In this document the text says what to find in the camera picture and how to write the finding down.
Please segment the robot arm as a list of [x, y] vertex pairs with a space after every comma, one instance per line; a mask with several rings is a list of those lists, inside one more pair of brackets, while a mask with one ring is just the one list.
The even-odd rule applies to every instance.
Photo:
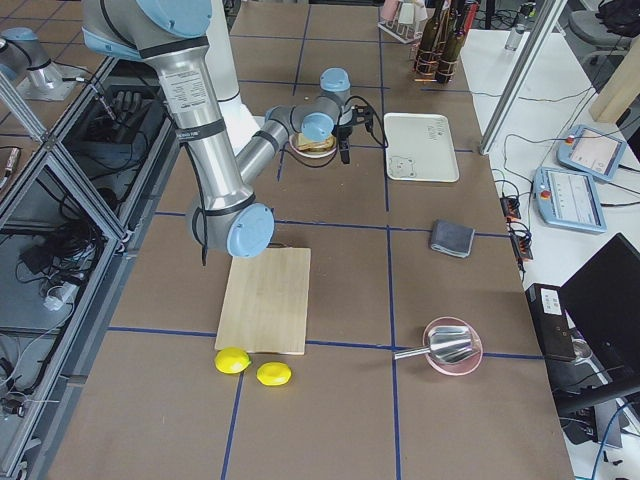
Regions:
[[194, 239], [204, 251], [259, 255], [275, 222], [251, 184], [292, 136], [321, 142], [353, 125], [347, 72], [325, 70], [312, 103], [270, 109], [247, 143], [234, 147], [223, 115], [238, 103], [239, 86], [221, 2], [85, 1], [82, 7], [89, 49], [143, 62], [158, 76], [198, 184], [189, 217]]
[[23, 99], [63, 101], [77, 84], [79, 71], [56, 65], [30, 28], [1, 32], [1, 73], [10, 82], [21, 80], [17, 91]]

